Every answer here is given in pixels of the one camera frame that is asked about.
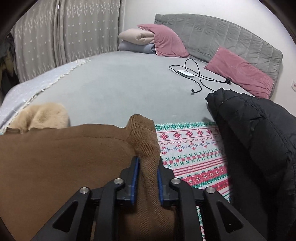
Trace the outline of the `dark clothes hanging on wall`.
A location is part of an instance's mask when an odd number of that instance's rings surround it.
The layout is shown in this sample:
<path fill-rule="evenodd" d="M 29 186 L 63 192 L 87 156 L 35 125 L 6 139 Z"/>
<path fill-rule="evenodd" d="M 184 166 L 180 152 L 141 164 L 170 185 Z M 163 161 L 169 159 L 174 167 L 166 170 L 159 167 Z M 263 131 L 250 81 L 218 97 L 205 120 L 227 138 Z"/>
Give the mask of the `dark clothes hanging on wall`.
<path fill-rule="evenodd" d="M 20 83 L 17 74 L 14 70 L 15 61 L 15 43 L 11 33 L 8 33 L 7 37 L 1 43 L 1 94 L 5 97 L 6 94 L 14 86 Z"/>

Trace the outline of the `grey dotted curtain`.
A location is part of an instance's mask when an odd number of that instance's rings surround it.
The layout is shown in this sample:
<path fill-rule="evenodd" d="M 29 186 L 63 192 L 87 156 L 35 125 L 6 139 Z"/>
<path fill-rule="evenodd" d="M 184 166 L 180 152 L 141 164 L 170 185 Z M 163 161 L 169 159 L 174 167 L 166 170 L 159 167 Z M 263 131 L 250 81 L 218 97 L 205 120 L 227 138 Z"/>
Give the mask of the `grey dotted curtain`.
<path fill-rule="evenodd" d="M 125 1 L 37 1 L 14 25 L 20 82 L 118 49 Z"/>

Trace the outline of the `grey quilted headboard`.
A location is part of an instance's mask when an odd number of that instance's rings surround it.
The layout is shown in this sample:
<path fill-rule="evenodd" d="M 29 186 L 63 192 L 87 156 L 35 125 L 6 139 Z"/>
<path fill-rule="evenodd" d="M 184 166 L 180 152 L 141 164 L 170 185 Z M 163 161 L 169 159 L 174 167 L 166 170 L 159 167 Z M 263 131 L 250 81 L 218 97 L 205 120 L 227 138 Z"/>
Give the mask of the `grey quilted headboard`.
<path fill-rule="evenodd" d="M 209 62 L 224 47 L 269 75 L 272 96 L 278 82 L 283 54 L 264 39 L 224 19 L 195 14 L 156 14 L 154 23 L 172 29 L 190 56 Z"/>

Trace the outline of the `patterned handmade knit blanket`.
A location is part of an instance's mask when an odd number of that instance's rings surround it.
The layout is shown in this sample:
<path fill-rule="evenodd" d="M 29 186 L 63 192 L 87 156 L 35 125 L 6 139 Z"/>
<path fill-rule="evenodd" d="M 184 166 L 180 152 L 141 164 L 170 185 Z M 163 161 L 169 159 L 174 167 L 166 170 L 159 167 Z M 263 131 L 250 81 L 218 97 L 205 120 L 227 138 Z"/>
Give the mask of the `patterned handmade knit blanket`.
<path fill-rule="evenodd" d="M 191 187 L 214 187 L 227 201 L 231 185 L 218 126 L 214 122 L 156 124 L 163 166 Z"/>

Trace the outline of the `pink pillow near headboard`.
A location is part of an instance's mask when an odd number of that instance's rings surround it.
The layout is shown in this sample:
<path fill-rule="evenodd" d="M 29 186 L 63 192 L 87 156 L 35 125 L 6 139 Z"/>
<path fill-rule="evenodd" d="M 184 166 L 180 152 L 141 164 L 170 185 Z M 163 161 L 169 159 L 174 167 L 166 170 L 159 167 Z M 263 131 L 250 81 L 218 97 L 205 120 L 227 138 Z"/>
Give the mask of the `pink pillow near headboard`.
<path fill-rule="evenodd" d="M 255 97 L 268 99 L 271 94 L 271 77 L 224 47 L 218 48 L 204 68 L 224 78 L 230 78 Z"/>

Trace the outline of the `blue-grey folded duvet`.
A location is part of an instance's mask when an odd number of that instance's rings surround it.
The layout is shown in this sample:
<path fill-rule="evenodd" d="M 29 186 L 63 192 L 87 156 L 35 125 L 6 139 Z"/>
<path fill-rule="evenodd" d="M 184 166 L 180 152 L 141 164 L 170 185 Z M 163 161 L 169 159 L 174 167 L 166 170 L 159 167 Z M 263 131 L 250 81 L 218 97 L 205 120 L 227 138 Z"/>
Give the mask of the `blue-grey folded duvet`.
<path fill-rule="evenodd" d="M 156 54 L 154 44 L 136 45 L 128 41 L 122 41 L 118 46 L 119 51 L 132 51 L 145 54 Z"/>

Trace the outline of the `black puffer jacket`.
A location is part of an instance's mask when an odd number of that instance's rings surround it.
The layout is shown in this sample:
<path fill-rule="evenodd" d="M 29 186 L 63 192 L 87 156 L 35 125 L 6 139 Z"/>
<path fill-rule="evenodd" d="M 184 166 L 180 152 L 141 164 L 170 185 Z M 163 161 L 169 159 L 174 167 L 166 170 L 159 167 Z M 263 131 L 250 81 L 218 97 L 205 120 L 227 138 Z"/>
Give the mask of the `black puffer jacket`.
<path fill-rule="evenodd" d="M 295 117 L 232 90 L 206 101 L 224 144 L 232 205 L 265 239 L 295 240 Z"/>

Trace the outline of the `pink pillow far corner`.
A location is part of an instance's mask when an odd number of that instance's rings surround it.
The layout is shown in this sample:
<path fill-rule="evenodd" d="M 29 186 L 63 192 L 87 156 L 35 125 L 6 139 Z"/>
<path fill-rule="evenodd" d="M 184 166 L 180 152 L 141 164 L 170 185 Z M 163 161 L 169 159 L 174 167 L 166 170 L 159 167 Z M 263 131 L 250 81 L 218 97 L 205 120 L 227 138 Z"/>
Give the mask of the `pink pillow far corner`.
<path fill-rule="evenodd" d="M 154 34 L 154 47 L 158 56 L 189 57 L 182 40 L 171 28 L 159 24 L 142 24 L 137 27 Z"/>

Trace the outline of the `beige folded duvet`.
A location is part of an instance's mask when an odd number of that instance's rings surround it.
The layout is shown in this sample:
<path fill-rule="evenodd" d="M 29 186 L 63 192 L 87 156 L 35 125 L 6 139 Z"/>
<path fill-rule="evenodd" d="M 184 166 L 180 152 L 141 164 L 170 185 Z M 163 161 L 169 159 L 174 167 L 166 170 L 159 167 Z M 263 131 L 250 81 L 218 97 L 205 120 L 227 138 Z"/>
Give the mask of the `beige folded duvet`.
<path fill-rule="evenodd" d="M 128 29 L 118 35 L 119 39 L 136 45 L 154 44 L 154 33 L 142 29 Z"/>

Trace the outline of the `brown coat with fur collar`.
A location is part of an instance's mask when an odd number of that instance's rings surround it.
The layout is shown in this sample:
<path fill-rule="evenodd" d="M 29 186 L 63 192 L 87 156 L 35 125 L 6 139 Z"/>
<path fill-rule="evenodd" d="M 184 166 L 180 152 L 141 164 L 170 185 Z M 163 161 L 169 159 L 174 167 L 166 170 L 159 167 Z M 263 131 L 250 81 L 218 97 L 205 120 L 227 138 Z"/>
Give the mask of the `brown coat with fur collar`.
<path fill-rule="evenodd" d="M 160 149 L 154 122 L 132 115 L 124 128 L 86 124 L 1 135 L 1 218 L 15 240 L 31 240 L 86 186 L 104 186 L 140 159 L 136 211 L 123 218 L 121 240 L 171 240 L 175 214 L 159 202 Z"/>

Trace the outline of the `white power bank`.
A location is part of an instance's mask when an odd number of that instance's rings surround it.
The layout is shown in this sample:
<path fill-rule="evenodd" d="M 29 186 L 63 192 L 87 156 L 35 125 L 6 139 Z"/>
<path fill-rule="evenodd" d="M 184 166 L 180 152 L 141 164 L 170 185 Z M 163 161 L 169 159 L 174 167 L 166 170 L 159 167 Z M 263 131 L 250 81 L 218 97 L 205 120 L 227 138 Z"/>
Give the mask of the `white power bank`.
<path fill-rule="evenodd" d="M 182 75 L 182 76 L 184 76 L 184 77 L 189 77 L 189 78 L 195 76 L 192 73 L 189 73 L 189 72 L 187 72 L 185 70 L 177 70 L 177 73 L 180 74 L 180 75 Z"/>

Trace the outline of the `grey bed sheet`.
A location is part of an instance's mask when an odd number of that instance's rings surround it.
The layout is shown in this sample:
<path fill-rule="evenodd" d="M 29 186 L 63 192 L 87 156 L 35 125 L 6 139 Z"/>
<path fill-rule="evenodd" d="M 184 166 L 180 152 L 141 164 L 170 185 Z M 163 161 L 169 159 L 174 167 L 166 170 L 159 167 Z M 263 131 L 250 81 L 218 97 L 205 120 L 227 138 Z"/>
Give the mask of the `grey bed sheet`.
<path fill-rule="evenodd" d="M 243 93 L 236 84 L 186 58 L 118 51 L 93 56 L 41 92 L 33 104 L 65 106 L 71 125 L 84 123 L 124 127 L 134 114 L 155 123 L 212 121 L 206 96 L 220 88 Z M 184 77 L 177 70 L 195 75 Z"/>

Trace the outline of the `wall socket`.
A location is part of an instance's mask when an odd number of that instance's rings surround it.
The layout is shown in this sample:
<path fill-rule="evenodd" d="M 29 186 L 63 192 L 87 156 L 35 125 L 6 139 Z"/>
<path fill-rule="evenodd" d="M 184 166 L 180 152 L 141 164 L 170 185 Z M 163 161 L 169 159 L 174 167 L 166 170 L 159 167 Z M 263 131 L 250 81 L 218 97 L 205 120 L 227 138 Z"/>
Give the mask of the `wall socket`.
<path fill-rule="evenodd" d="M 293 89 L 294 91 L 296 91 L 296 82 L 295 82 L 295 81 L 292 82 L 292 89 Z"/>

